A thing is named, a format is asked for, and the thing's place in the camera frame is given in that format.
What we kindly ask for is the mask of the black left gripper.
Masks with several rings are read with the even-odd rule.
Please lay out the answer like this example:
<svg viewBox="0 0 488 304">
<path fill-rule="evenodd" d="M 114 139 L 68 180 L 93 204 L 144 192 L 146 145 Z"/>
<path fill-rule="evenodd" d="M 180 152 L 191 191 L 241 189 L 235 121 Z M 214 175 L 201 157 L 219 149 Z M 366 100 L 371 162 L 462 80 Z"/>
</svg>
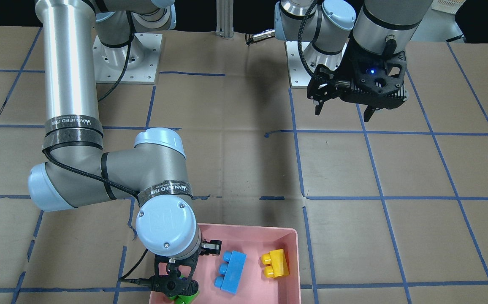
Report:
<svg viewBox="0 0 488 304">
<path fill-rule="evenodd" d="M 408 100 L 404 86 L 407 60 L 404 51 L 395 53 L 396 40 L 386 40 L 379 54 L 368 52 L 350 40 L 341 64 L 331 71 L 318 64 L 306 89 L 319 116 L 324 103 L 340 98 L 344 102 L 366 105 L 363 121 L 369 122 L 376 111 L 396 109 Z"/>
</svg>

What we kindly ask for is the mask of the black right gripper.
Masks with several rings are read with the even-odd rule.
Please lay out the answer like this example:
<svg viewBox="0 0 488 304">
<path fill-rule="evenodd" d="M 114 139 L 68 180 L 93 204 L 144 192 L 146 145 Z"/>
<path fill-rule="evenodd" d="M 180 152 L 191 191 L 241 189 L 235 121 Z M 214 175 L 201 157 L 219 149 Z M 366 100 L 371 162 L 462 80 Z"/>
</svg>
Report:
<svg viewBox="0 0 488 304">
<path fill-rule="evenodd" d="M 198 250 L 188 258 L 175 260 L 156 255 L 155 274 L 151 277 L 151 291 L 163 293 L 166 296 L 168 292 L 163 287 L 163 283 L 173 278 L 178 279 L 181 275 L 184 277 L 188 277 L 190 273 L 194 275 L 198 258 L 201 255 L 219 255 L 221 247 L 221 240 L 202 241 Z"/>
</svg>

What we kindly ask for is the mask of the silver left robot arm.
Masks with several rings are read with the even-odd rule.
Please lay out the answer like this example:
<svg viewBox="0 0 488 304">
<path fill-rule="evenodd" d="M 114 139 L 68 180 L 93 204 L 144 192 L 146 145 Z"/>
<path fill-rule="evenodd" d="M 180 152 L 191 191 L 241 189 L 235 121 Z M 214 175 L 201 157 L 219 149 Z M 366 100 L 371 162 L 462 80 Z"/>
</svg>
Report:
<svg viewBox="0 0 488 304">
<path fill-rule="evenodd" d="M 306 96 L 319 115 L 328 100 L 366 106 L 363 120 L 396 109 L 408 99 L 405 48 L 431 0 L 365 0 L 359 10 L 345 0 L 281 0 L 274 28 L 246 35 L 246 43 L 269 38 L 297 44 L 309 77 Z"/>
</svg>

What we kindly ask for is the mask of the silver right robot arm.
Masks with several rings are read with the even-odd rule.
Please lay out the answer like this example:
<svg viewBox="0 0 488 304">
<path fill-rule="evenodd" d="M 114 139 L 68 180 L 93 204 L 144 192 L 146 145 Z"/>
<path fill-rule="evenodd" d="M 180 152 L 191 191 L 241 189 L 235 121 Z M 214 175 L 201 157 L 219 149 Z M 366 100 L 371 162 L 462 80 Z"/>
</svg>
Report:
<svg viewBox="0 0 488 304">
<path fill-rule="evenodd" d="M 298 304 L 296 231 L 200 224 L 179 134 L 139 133 L 134 147 L 103 152 L 90 29 L 101 4 L 37 0 L 45 38 L 46 163 L 30 171 L 31 199 L 45 212 L 107 201 L 138 202 L 135 236 L 154 256 L 153 273 L 119 283 L 138 285 L 160 304 Z"/>
</svg>

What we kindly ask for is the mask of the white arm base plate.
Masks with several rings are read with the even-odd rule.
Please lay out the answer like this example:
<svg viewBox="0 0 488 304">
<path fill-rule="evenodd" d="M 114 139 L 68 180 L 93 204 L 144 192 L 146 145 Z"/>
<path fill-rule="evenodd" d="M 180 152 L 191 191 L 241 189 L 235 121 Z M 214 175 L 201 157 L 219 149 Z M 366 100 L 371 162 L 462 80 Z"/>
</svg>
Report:
<svg viewBox="0 0 488 304">
<path fill-rule="evenodd" d="M 130 54 L 127 54 L 127 46 L 109 48 L 96 37 L 93 44 L 96 83 L 115 83 L 124 69 L 125 59 L 128 58 L 128 65 L 120 83 L 155 85 L 162 44 L 161 33 L 136 33 Z"/>
</svg>

